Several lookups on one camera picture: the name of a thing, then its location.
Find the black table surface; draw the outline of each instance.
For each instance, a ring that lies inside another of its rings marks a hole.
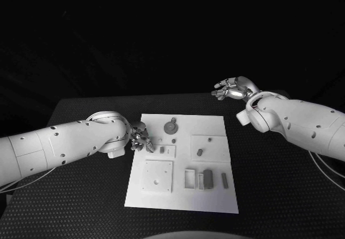
[[[235,114],[244,107],[244,101],[218,101],[209,93],[65,99],[47,124],[83,120],[99,111],[119,112],[129,122],[141,114],[223,116],[239,214],[124,207],[134,156],[127,144],[124,156],[95,153],[14,192],[0,238],[140,239],[176,231],[345,238],[345,192],[278,133],[241,126]]]

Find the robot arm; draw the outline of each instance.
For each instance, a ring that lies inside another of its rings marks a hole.
[[[141,140],[141,134],[117,112],[98,112],[86,120],[0,138],[0,186],[96,151],[108,153],[109,158],[124,155],[129,138],[140,148],[145,145],[147,151],[154,151],[148,134]]]
[[[278,132],[285,140],[300,148],[345,161],[345,114],[334,109],[262,92],[245,78],[226,79],[212,91],[222,100],[225,97],[244,99],[245,110],[236,114],[242,125],[252,124],[259,132]]]

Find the small gray piece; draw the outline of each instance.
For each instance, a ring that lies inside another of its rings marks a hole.
[[[228,189],[228,180],[226,180],[226,174],[225,173],[220,174],[220,179],[222,179],[222,186],[223,186],[225,189]]]
[[[213,175],[209,169],[203,170],[203,187],[205,189],[213,188]]]
[[[202,149],[199,148],[196,155],[200,157],[202,156]]]

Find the robotic hand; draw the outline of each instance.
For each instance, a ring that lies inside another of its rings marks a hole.
[[[345,161],[345,114],[334,109],[258,90],[245,77],[228,78],[215,84],[210,94],[242,99],[245,110],[236,114],[242,125],[259,132],[278,132],[300,148]]]
[[[131,139],[132,150],[154,151],[145,124],[129,125],[112,111],[92,114],[86,120],[59,124],[33,132],[0,138],[0,186],[88,157],[96,151],[109,158],[124,155]]]

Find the black background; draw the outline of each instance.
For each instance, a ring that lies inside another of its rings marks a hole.
[[[62,98],[210,92],[241,75],[345,112],[343,12],[342,1],[2,7],[0,136],[44,127]]]

